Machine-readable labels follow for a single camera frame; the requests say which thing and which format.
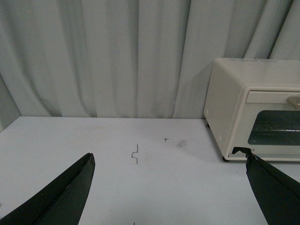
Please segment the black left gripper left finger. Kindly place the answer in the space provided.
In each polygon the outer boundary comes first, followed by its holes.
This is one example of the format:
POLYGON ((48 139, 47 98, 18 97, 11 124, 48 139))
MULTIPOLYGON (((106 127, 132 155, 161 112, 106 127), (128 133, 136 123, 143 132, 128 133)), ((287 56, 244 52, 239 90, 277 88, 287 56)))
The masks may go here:
POLYGON ((2 225, 77 225, 85 207, 95 159, 87 153, 33 197, 0 220, 2 225))

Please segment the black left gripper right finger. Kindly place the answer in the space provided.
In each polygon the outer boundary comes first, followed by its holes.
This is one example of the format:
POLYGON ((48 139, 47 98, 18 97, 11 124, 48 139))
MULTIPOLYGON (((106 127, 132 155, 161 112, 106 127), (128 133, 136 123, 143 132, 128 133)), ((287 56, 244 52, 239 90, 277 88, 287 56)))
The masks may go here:
POLYGON ((246 155, 246 174, 269 225, 300 223, 300 183, 257 155, 251 149, 235 147, 232 153, 246 155))

